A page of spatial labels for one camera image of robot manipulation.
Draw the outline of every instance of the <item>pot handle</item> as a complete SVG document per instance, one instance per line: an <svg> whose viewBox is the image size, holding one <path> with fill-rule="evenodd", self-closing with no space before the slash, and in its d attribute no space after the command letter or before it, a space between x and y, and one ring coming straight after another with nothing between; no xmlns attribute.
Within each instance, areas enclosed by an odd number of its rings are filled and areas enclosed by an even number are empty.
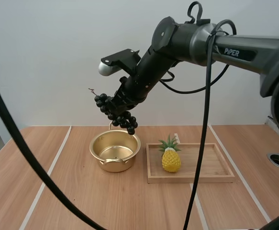
<svg viewBox="0 0 279 230"><path fill-rule="evenodd" d="M101 164L106 165L110 162L117 162L117 163L124 163L122 159L117 158L117 159L106 159L105 161L100 161Z"/></svg>
<svg viewBox="0 0 279 230"><path fill-rule="evenodd" d="M112 121L110 122L110 125L109 125L109 130L112 129Z"/></svg>

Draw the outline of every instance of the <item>pineapple leaves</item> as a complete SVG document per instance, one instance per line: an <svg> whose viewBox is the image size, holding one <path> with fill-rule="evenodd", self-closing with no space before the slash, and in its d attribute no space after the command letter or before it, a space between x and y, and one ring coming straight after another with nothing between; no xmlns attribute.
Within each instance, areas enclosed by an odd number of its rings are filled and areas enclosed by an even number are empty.
<svg viewBox="0 0 279 230"><path fill-rule="evenodd" d="M173 149L176 149L176 145L177 145L177 143L174 143L174 144L172 145L172 148L173 148Z"/></svg>
<svg viewBox="0 0 279 230"><path fill-rule="evenodd" d="M165 141L163 141L163 140L158 140L158 141L160 141L163 145L163 147L165 147L165 148L168 148L168 144L165 142Z"/></svg>

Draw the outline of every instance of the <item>grape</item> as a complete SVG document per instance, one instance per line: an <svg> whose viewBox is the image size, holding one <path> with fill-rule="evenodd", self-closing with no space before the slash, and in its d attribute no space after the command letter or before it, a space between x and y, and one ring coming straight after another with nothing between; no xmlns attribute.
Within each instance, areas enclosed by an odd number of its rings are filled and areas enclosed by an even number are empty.
<svg viewBox="0 0 279 230"><path fill-rule="evenodd" d="M127 130L128 130L128 134L130 134L130 135L135 134L135 128L133 126L128 127Z"/></svg>
<svg viewBox="0 0 279 230"><path fill-rule="evenodd" d="M134 128L138 127L138 123L136 121L132 125L134 126Z"/></svg>
<svg viewBox="0 0 279 230"><path fill-rule="evenodd" d="M97 101L97 106L100 108L102 105L104 105L103 101L98 100L98 101Z"/></svg>
<svg viewBox="0 0 279 230"><path fill-rule="evenodd" d="M136 121L136 117L131 116L131 118L129 119L129 121L131 122L131 124L133 124Z"/></svg>
<svg viewBox="0 0 279 230"><path fill-rule="evenodd" d="M127 124L126 124L126 123L121 123L121 124L120 124L120 127L121 127L121 128L127 128Z"/></svg>
<svg viewBox="0 0 279 230"><path fill-rule="evenodd" d="M111 102L110 99L106 99L106 100L105 100L105 104L108 104L108 103L110 103L110 102Z"/></svg>
<svg viewBox="0 0 279 230"><path fill-rule="evenodd" d="M101 110L101 112L103 112L103 113L107 112L107 108L106 108L105 105L101 106L100 110Z"/></svg>
<svg viewBox="0 0 279 230"><path fill-rule="evenodd" d="M123 116L125 117L125 119L129 119L131 117L131 113L129 111L125 111L123 113Z"/></svg>
<svg viewBox="0 0 279 230"><path fill-rule="evenodd" d="M107 99L107 95L106 95L105 93L102 93L102 94L100 95L100 99L103 100L103 101L105 101L105 100Z"/></svg>
<svg viewBox="0 0 279 230"><path fill-rule="evenodd" d="M112 121L112 125L117 127L117 126L119 126L119 122L117 120L113 120Z"/></svg>
<svg viewBox="0 0 279 230"><path fill-rule="evenodd" d="M116 118L115 114L111 114L109 113L108 116L107 116L110 120L113 120Z"/></svg>
<svg viewBox="0 0 279 230"><path fill-rule="evenodd" d="M95 102L100 100L100 96L95 96Z"/></svg>
<svg viewBox="0 0 279 230"><path fill-rule="evenodd" d="M119 116L119 117L117 117L117 121L121 124L125 121L125 119L123 116Z"/></svg>

